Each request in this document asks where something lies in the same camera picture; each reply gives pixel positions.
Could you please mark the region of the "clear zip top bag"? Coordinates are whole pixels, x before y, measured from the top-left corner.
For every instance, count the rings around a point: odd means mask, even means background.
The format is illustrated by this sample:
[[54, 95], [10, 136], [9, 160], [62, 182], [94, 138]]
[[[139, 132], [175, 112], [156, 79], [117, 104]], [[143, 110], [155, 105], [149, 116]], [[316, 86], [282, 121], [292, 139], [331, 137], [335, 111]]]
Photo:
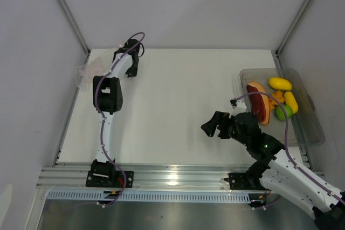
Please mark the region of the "clear zip top bag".
[[73, 76], [76, 86], [84, 92], [90, 90], [95, 76], [103, 76], [110, 71], [112, 56], [113, 52], [105, 52], [96, 55], [94, 60], [89, 57], [87, 64], [77, 66]]

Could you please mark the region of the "red toy meat slice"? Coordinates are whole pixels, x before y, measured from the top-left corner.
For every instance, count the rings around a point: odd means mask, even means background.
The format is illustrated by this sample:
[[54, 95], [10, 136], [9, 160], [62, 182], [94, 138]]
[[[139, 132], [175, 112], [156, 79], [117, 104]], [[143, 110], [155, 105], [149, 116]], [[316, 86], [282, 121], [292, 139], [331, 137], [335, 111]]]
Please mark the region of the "red toy meat slice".
[[[249, 93], [266, 93], [263, 86], [256, 81], [250, 81], [247, 84], [246, 89]], [[249, 96], [249, 98], [252, 105], [252, 114], [256, 117], [261, 125], [268, 125], [270, 122], [270, 104], [268, 96], [264, 94], [252, 94]]]

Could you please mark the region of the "green toy lime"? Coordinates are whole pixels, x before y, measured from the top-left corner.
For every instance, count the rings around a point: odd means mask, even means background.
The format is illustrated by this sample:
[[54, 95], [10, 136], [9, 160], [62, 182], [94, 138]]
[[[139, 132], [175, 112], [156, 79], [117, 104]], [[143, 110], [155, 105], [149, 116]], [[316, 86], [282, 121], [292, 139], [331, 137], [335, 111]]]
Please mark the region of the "green toy lime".
[[293, 115], [291, 107], [289, 107], [286, 104], [282, 105], [282, 107], [277, 106], [274, 113], [279, 121], [285, 121], [286, 119], [290, 119]]

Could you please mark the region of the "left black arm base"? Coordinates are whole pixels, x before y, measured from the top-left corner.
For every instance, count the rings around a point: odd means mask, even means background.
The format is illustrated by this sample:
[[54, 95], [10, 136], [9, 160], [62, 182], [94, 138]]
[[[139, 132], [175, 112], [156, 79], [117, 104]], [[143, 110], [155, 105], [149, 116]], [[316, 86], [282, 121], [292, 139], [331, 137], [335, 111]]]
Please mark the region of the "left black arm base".
[[86, 187], [132, 188], [134, 171], [125, 171], [125, 175], [112, 163], [94, 160], [88, 171]]

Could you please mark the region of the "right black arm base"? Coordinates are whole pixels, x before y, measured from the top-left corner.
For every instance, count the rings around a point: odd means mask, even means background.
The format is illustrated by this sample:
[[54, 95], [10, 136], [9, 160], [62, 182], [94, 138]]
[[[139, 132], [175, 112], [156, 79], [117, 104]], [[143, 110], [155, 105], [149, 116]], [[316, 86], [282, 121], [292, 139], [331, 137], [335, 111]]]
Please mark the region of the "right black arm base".
[[232, 172], [228, 173], [224, 178], [231, 190], [253, 190], [263, 191], [266, 190], [258, 180], [250, 179], [246, 173]]

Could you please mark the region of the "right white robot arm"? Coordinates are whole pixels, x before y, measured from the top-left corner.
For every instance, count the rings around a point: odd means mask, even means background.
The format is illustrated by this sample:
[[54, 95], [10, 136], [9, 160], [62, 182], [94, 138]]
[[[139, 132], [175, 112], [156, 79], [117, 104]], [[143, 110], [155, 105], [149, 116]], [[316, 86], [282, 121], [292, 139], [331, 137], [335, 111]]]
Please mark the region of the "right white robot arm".
[[249, 187], [281, 195], [305, 211], [318, 229], [344, 229], [344, 192], [287, 154], [281, 142], [262, 132], [251, 113], [216, 111], [201, 129], [209, 137], [219, 130], [219, 138], [232, 138], [246, 147], [255, 159], [245, 173]]

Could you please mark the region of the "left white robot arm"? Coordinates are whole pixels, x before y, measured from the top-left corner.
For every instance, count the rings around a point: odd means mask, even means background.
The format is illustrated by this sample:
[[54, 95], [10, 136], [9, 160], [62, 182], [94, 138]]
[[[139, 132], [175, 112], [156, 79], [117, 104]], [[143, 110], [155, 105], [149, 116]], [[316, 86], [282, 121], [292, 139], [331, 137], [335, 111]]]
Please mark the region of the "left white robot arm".
[[109, 71], [93, 78], [93, 105], [99, 115], [100, 143], [88, 172], [87, 187], [123, 187], [126, 178], [115, 166], [111, 143], [114, 140], [115, 121], [123, 105], [120, 79], [137, 76], [139, 57], [144, 53], [141, 48], [143, 45], [140, 41], [127, 40], [123, 47], [114, 52]]

